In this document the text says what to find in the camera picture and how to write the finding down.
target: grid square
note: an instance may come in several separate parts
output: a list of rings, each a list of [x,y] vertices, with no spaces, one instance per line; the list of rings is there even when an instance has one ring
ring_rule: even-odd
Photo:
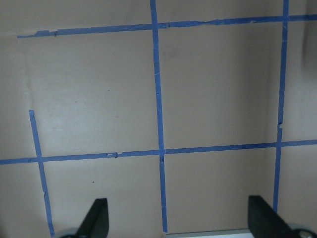
[[[317,138],[317,21],[290,22],[283,140]]]
[[[108,237],[162,235],[159,158],[45,163],[56,232],[79,227],[96,198],[108,199]]]
[[[317,0],[289,0],[289,14],[317,14]]]
[[[0,159],[36,157],[23,54],[17,38],[0,36]]]
[[[276,140],[280,23],[159,34],[166,148]]]
[[[283,147],[278,213],[294,228],[317,232],[317,146]]]
[[[214,19],[282,15],[283,0],[159,0],[158,21],[210,21]]]
[[[151,31],[23,47],[43,156],[158,148]]]
[[[3,33],[151,23],[148,0],[16,0],[0,8]]]
[[[37,163],[0,166],[0,237],[50,238]]]
[[[272,204],[275,149],[165,156],[170,233],[247,228],[248,196]]]

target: grid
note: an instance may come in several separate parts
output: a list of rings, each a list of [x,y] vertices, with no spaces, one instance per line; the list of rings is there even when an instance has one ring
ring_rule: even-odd
[[[54,235],[54,228],[52,223],[49,191],[47,188],[46,176],[44,171],[44,162],[158,155],[160,159],[159,172],[160,172],[160,188],[161,188],[162,226],[163,226],[163,231],[167,233],[168,226],[167,226],[167,212],[166,212],[167,207],[166,207],[166,195],[165,195],[165,171],[164,171],[164,156],[166,154],[246,150],[246,149],[275,147],[276,158],[275,158],[273,208],[275,211],[277,211],[281,148],[288,147],[288,146],[316,145],[317,144],[317,139],[316,140],[301,140],[301,141],[282,141],[288,22],[317,20],[317,14],[290,16],[288,14],[289,0],[283,0],[283,15],[282,16],[246,17],[246,18],[231,18],[231,19],[223,19],[223,20],[216,19],[211,21],[178,21],[178,22],[158,23],[156,0],[150,0],[150,7],[151,7],[151,16],[152,16],[151,24],[61,29],[61,30],[52,31],[52,32],[38,31],[34,35],[17,36],[17,38],[29,38],[29,37],[49,37],[49,36],[94,34],[94,33],[121,32],[121,31],[140,31],[140,30],[152,30],[152,33],[153,33],[153,57],[154,57],[153,60],[154,60],[154,77],[155,77],[155,87],[156,87],[156,104],[157,104],[156,106],[157,106],[158,143],[159,143],[158,150],[129,151],[129,152],[123,152],[120,154],[117,152],[112,152],[112,153],[101,153],[101,154],[42,157],[40,141],[39,141],[36,120],[35,120],[35,113],[34,111],[29,111],[34,145],[35,145],[35,150],[37,155],[36,158],[18,158],[18,159],[0,160],[0,165],[17,164],[17,163],[38,163],[40,176],[41,176],[41,182],[42,182],[42,188],[45,194],[44,200],[45,200],[45,207],[46,207],[46,214],[47,214],[47,222],[48,222],[48,227],[49,227],[51,236]],[[167,29],[167,28],[173,28],[173,27],[195,27],[200,25],[234,25],[234,24],[267,23],[267,22],[281,22],[283,24],[276,141],[271,143],[165,149],[164,133],[163,133],[162,96],[161,96],[161,85],[160,85],[159,29]]]

